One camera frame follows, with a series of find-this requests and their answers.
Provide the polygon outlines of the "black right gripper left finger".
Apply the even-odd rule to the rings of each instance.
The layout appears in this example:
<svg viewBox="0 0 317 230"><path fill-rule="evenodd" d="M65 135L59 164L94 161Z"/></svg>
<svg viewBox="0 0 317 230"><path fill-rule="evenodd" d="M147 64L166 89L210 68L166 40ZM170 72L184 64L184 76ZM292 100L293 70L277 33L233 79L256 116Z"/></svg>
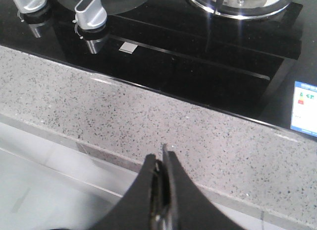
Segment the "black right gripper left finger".
<svg viewBox="0 0 317 230"><path fill-rule="evenodd" d="M136 179L112 208L93 226L94 230L149 230L151 216L151 189L156 157L146 156Z"/></svg>

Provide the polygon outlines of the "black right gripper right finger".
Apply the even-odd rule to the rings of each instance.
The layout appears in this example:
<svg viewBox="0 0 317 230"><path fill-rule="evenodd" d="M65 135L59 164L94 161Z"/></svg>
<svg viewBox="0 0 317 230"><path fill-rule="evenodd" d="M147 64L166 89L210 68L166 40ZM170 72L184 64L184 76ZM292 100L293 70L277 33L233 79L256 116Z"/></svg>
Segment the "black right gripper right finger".
<svg viewBox="0 0 317 230"><path fill-rule="evenodd" d="M176 154L162 148L164 177L168 189L167 230L242 230L197 188Z"/></svg>

